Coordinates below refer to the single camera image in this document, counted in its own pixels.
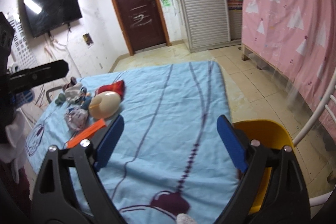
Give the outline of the left hand white glove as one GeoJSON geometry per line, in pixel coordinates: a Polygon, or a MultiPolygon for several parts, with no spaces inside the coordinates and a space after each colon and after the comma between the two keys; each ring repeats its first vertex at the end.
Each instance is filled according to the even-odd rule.
{"type": "Polygon", "coordinates": [[[17,110],[24,104],[28,104],[35,98],[32,90],[27,90],[17,94],[18,101],[14,106],[14,120],[5,127],[5,137],[8,143],[1,144],[1,162],[7,164],[9,172],[16,184],[19,184],[19,171],[24,167],[27,159],[25,152],[26,137],[24,135],[25,118],[17,110]]]}

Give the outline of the right hand white glove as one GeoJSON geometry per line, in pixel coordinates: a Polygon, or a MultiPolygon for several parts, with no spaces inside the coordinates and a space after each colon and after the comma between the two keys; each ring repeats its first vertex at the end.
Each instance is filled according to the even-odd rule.
{"type": "Polygon", "coordinates": [[[176,224],[197,224],[197,222],[189,215],[181,213],[176,217],[176,224]]]}

